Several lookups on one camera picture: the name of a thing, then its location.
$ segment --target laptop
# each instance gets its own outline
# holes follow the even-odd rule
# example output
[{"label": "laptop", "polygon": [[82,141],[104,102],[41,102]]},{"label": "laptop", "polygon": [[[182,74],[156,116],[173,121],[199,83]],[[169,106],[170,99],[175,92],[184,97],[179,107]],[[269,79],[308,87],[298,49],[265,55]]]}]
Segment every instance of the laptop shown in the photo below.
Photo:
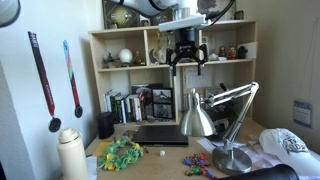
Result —
[{"label": "laptop", "polygon": [[188,146],[188,136],[180,134],[178,125],[140,126],[132,141],[145,146]]}]

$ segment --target lamp arm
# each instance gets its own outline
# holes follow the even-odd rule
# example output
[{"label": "lamp arm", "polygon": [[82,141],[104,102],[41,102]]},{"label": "lamp arm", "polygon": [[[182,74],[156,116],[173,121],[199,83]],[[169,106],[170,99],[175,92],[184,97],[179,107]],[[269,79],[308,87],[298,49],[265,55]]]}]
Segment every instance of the lamp arm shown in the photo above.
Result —
[{"label": "lamp arm", "polygon": [[[224,149],[230,150],[232,149],[233,142],[240,130],[240,127],[242,125],[242,122],[244,121],[244,118],[249,110],[249,107],[253,101],[253,98],[259,88],[259,84],[256,82],[252,82],[250,84],[241,86],[239,88],[235,88],[230,91],[226,91],[224,93],[218,94],[217,96],[212,96],[206,100],[208,102],[207,104],[211,107],[224,103],[226,101],[230,101],[232,99],[236,99],[242,96],[245,96],[247,94],[250,94],[248,100],[246,101],[245,105],[243,106],[240,114],[238,115],[237,120],[232,123],[231,126],[228,127],[225,135],[223,136],[224,140]],[[215,99],[223,97],[222,100],[214,102]]]}]

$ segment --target medal ribbon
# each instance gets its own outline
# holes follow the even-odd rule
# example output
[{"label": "medal ribbon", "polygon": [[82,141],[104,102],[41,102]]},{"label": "medal ribbon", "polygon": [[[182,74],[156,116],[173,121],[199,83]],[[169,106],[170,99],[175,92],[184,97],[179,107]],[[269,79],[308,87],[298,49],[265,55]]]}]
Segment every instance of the medal ribbon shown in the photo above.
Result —
[{"label": "medal ribbon", "polygon": [[42,57],[40,54],[39,44],[37,41],[37,35],[32,32],[28,32],[28,34],[29,34],[29,39],[30,39],[30,43],[31,43],[31,47],[32,47],[32,52],[33,52],[33,55],[34,55],[34,58],[35,58],[35,61],[37,64],[37,69],[38,69],[38,73],[40,76],[40,81],[41,81],[43,93],[44,93],[44,96],[47,101],[48,110],[49,110],[50,115],[52,117],[54,117],[54,109],[55,109],[54,101],[53,101],[53,97],[51,94],[49,82],[47,79],[46,70],[44,68]]},{"label": "medal ribbon", "polygon": [[74,80],[74,73],[72,70],[71,58],[70,58],[70,53],[69,53],[69,46],[68,46],[68,42],[66,40],[63,41],[63,49],[64,49],[64,55],[65,55],[66,61],[67,61],[68,73],[69,73],[69,77],[70,77],[70,83],[71,83],[74,103],[75,103],[76,107],[78,107],[78,106],[80,106],[80,102],[79,102],[79,97],[78,97],[78,92],[77,92],[76,81]]}]

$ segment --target white water bottle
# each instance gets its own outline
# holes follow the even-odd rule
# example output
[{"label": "white water bottle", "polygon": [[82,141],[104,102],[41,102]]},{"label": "white water bottle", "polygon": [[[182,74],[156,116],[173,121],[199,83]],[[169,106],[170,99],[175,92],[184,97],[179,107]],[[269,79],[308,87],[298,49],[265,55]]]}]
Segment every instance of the white water bottle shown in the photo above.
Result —
[{"label": "white water bottle", "polygon": [[82,138],[73,128],[60,131],[58,153],[65,180],[87,180],[88,168]]}]

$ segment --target silver lamp shade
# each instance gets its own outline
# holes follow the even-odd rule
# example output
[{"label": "silver lamp shade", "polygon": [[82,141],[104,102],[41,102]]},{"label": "silver lamp shade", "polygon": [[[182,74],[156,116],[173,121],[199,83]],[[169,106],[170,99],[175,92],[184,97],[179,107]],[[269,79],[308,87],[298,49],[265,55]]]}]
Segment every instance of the silver lamp shade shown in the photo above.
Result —
[{"label": "silver lamp shade", "polygon": [[188,110],[180,121],[181,134],[209,136],[216,132],[210,116],[200,107],[200,96],[192,89],[187,96]]}]

